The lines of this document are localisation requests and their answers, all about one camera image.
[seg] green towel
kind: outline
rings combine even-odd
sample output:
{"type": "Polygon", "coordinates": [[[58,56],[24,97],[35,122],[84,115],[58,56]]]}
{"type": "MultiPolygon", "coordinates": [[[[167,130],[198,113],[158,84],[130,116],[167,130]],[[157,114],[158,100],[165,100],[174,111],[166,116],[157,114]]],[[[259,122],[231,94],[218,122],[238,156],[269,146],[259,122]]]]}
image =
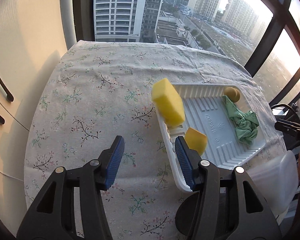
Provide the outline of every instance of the green towel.
{"type": "Polygon", "coordinates": [[[252,140],[257,137],[259,122],[255,112],[241,112],[227,97],[222,96],[226,104],[229,119],[236,124],[235,133],[240,142],[251,145],[252,140]]]}

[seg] round yellow object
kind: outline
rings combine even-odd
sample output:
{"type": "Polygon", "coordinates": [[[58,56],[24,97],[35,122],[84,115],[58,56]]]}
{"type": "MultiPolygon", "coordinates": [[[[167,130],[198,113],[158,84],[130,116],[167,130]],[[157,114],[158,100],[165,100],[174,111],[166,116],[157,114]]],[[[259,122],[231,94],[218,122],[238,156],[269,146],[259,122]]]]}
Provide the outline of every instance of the round yellow object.
{"type": "Polygon", "coordinates": [[[237,92],[237,95],[236,95],[236,97],[235,97],[235,99],[234,99],[234,101],[233,102],[238,102],[239,100],[240,100],[240,91],[239,90],[237,90],[236,88],[235,88],[235,90],[236,90],[236,92],[237,92]]]}
{"type": "Polygon", "coordinates": [[[238,102],[240,99],[240,92],[236,88],[227,87],[223,94],[228,96],[229,99],[234,103],[238,102]]]}

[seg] tray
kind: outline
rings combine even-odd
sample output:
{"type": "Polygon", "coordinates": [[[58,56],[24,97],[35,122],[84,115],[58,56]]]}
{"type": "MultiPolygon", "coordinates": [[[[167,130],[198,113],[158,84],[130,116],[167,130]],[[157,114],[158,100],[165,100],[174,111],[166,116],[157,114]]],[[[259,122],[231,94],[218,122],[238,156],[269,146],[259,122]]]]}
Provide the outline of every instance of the tray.
{"type": "Polygon", "coordinates": [[[180,190],[191,192],[175,154],[174,142],[176,137],[184,136],[189,127],[207,135],[208,144],[201,157],[219,168],[232,170],[246,163],[266,145],[261,126],[258,126],[258,135],[250,146],[239,142],[235,135],[235,125],[226,115],[221,96],[225,88],[237,88],[241,94],[240,100],[235,103],[238,109],[244,113],[252,110],[238,87],[221,84],[172,83],[172,85],[182,98],[186,120],[182,125],[170,128],[165,124],[159,111],[156,113],[173,178],[180,190]]]}

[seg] white cabinet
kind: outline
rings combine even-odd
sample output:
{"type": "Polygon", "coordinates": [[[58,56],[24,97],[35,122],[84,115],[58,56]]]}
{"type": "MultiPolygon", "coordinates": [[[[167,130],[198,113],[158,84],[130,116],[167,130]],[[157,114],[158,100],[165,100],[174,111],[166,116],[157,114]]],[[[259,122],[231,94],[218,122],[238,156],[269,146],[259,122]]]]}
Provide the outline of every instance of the white cabinet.
{"type": "Polygon", "coordinates": [[[24,159],[28,130],[0,104],[0,219],[15,235],[26,213],[24,159]]]}
{"type": "Polygon", "coordinates": [[[0,0],[0,104],[30,129],[43,89],[66,53],[59,0],[0,0]]]}

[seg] tablecloth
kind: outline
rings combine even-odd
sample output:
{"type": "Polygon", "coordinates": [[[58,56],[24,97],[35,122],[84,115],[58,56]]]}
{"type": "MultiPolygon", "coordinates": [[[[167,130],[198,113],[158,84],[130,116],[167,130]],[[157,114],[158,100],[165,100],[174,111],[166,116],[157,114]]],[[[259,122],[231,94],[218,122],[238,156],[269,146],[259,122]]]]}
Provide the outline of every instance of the tablecloth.
{"type": "Polygon", "coordinates": [[[57,166],[81,167],[122,135],[125,152],[115,183],[102,192],[113,238],[184,239],[174,217],[190,194],[175,185],[151,102],[151,87],[164,77],[243,91],[266,137],[245,169],[285,152],[264,95],[232,59],[184,46],[79,41],[54,69],[34,114],[25,157],[27,206],[57,166]]]}

